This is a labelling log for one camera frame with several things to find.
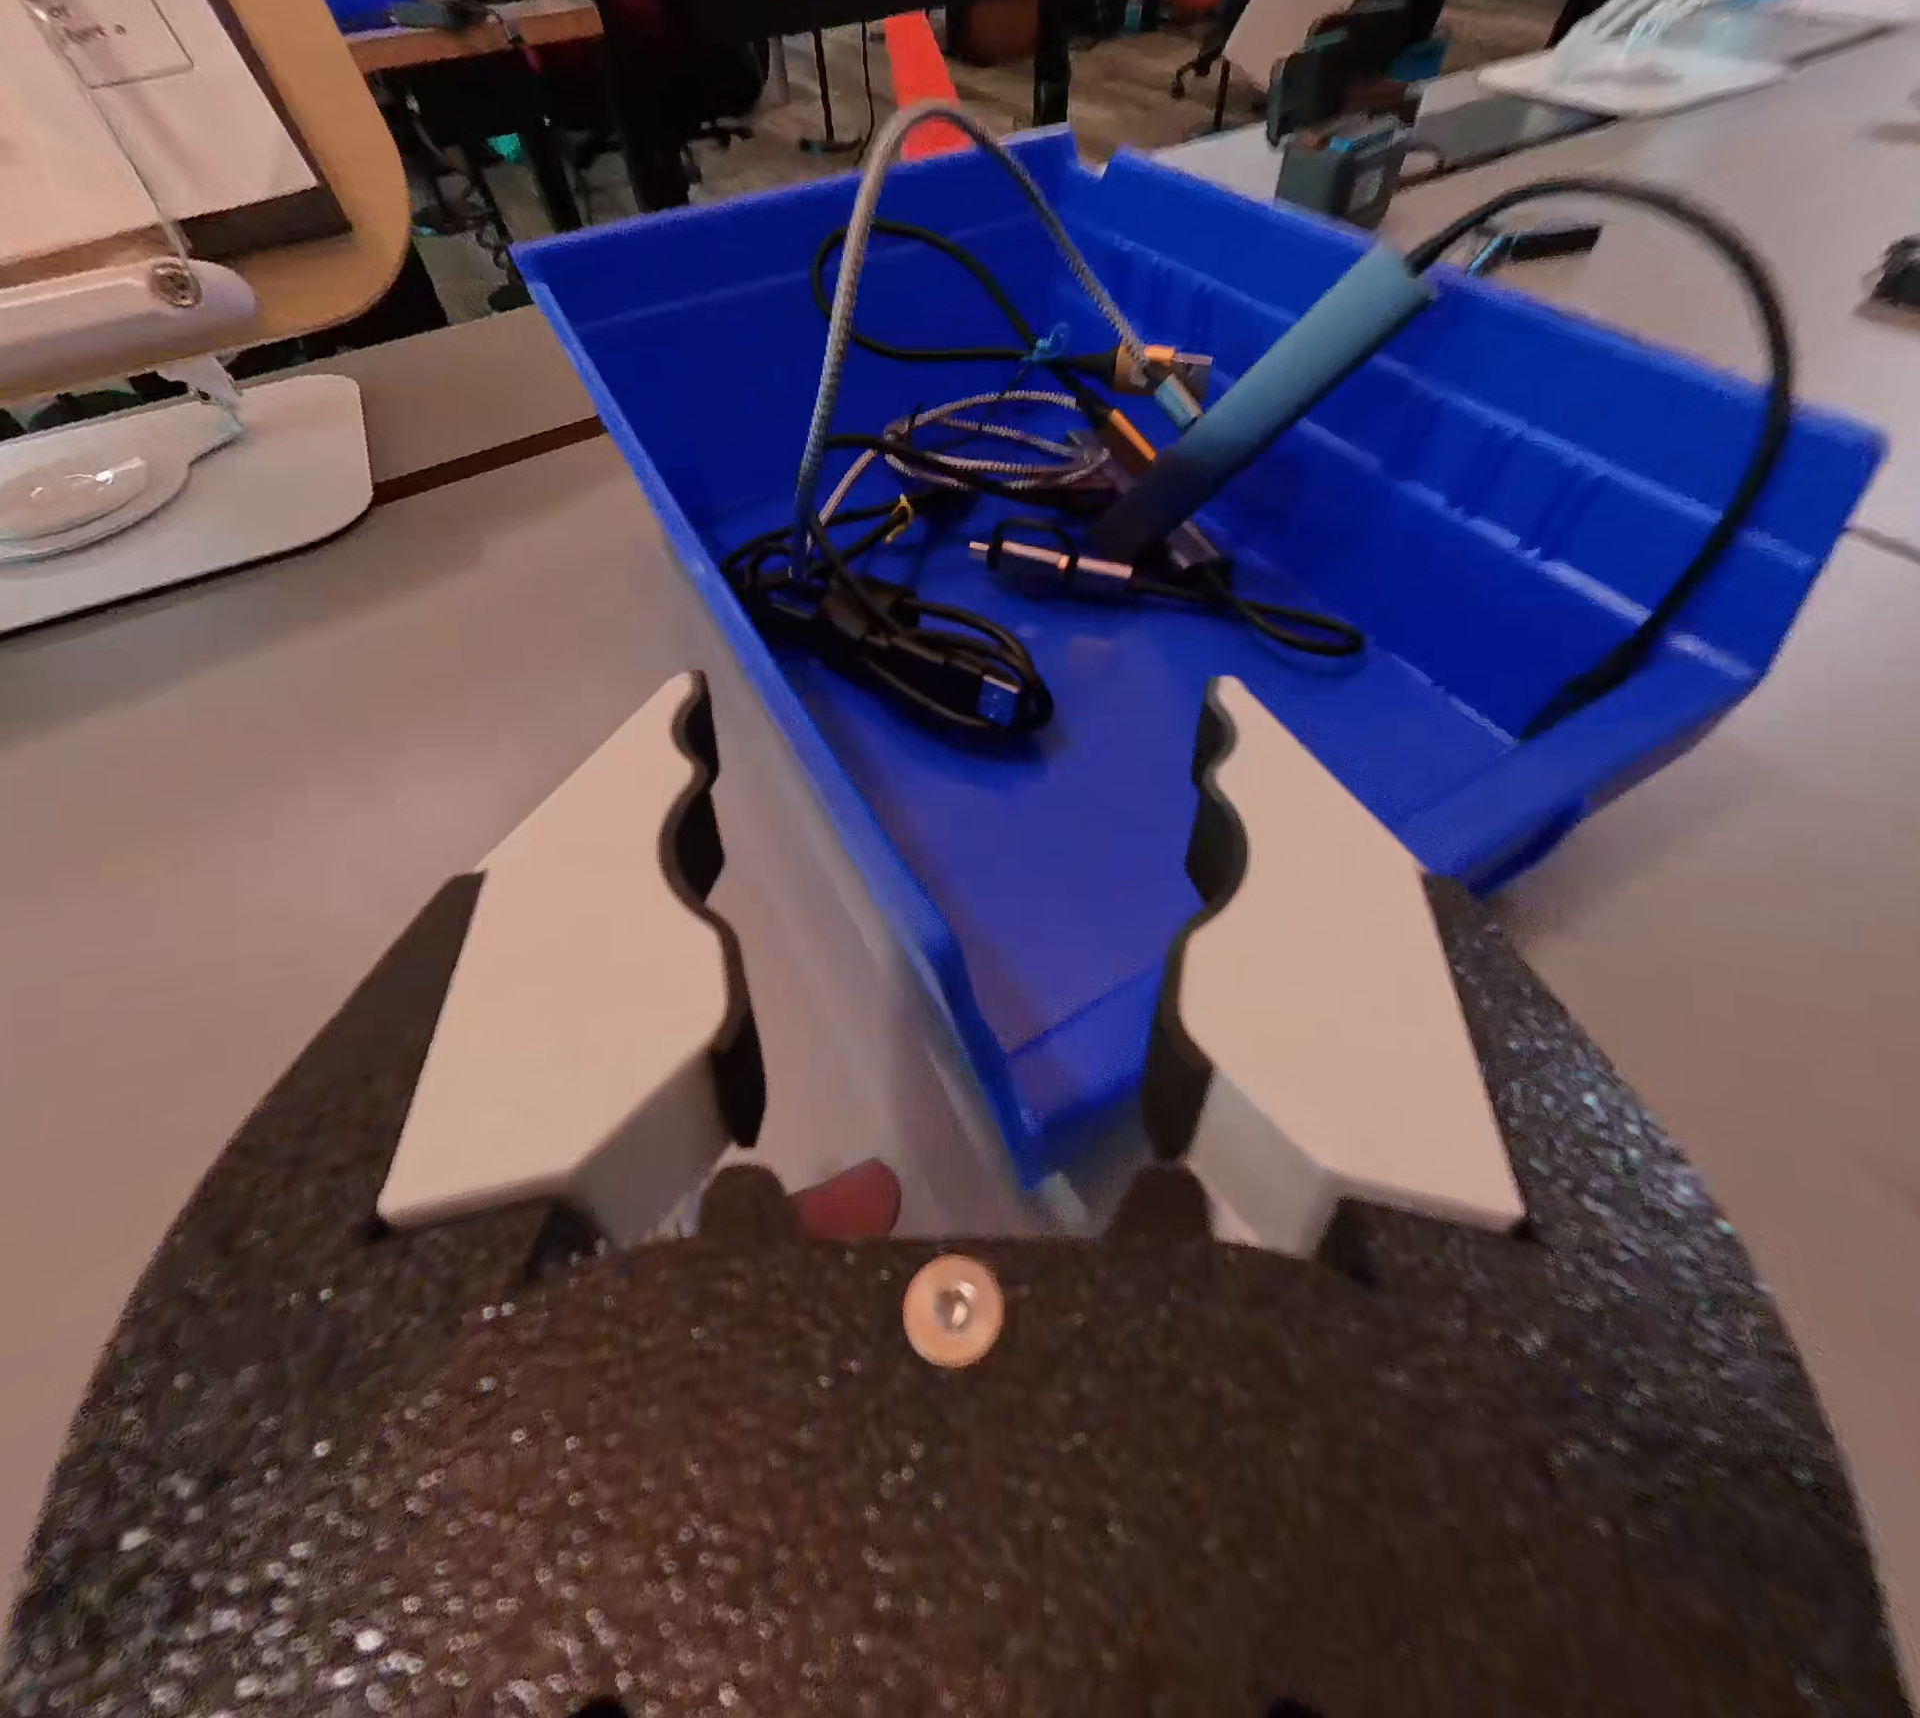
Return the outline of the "document stand with printed sheet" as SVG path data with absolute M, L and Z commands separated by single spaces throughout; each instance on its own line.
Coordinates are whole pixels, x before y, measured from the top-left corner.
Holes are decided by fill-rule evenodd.
M 303 554 L 370 511 L 360 382 L 235 363 L 380 303 L 398 149 L 325 0 L 2 0 L 7 641 Z

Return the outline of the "blue plastic bin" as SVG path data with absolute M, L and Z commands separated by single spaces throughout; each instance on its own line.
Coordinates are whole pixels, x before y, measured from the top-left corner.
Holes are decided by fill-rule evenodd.
M 519 265 L 745 693 L 945 998 L 1026 1181 L 1139 1095 L 1164 956 L 1197 911 L 1190 760 L 1212 679 L 1243 681 L 1429 872 L 1500 891 L 1764 679 L 1889 451 L 1800 405 L 1756 514 L 1657 657 L 1527 739 L 1705 543 L 1764 392 L 1441 272 L 1429 312 L 1203 514 L 1255 594 L 1359 626 L 1363 657 L 1299 659 L 1172 607 L 997 594 L 967 551 L 990 517 L 878 554 L 880 576 L 1032 655 L 1055 720 L 992 754 L 769 645 L 720 572 L 794 524 L 829 339 L 809 274 L 854 189 L 629 218 Z

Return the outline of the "orange traffic cone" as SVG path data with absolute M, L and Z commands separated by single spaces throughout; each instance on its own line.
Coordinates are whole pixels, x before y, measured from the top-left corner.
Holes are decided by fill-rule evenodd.
M 958 105 L 948 70 L 948 57 L 930 19 L 923 10 L 909 10 L 882 22 L 882 44 L 892 78 L 892 100 L 898 110 L 929 103 Z M 939 156 L 972 151 L 972 142 L 953 122 L 924 122 L 905 142 L 901 161 L 919 164 Z

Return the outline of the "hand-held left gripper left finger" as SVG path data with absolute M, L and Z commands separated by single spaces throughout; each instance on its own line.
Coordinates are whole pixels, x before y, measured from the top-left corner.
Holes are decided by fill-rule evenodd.
M 661 1236 L 732 1153 L 767 1075 L 738 937 L 709 681 L 670 676 L 498 842 L 421 1065 L 385 1226 L 547 1206 Z

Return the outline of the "small grey adapter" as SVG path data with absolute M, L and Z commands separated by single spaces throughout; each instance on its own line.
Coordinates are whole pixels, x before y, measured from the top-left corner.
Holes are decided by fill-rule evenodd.
M 1332 614 L 1248 594 L 1231 559 L 1179 565 L 1161 548 L 1145 565 L 1095 557 L 1058 526 L 1002 522 L 970 554 L 1009 588 L 1084 605 L 1156 605 L 1229 623 L 1291 657 L 1344 665 L 1369 639 Z

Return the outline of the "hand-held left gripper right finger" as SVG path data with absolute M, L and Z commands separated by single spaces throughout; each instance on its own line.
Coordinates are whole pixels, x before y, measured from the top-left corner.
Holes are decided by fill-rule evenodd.
M 1414 855 L 1234 676 L 1197 727 L 1142 1071 L 1155 1161 L 1229 1244 L 1309 1258 L 1360 1204 L 1514 1235 L 1524 1194 Z

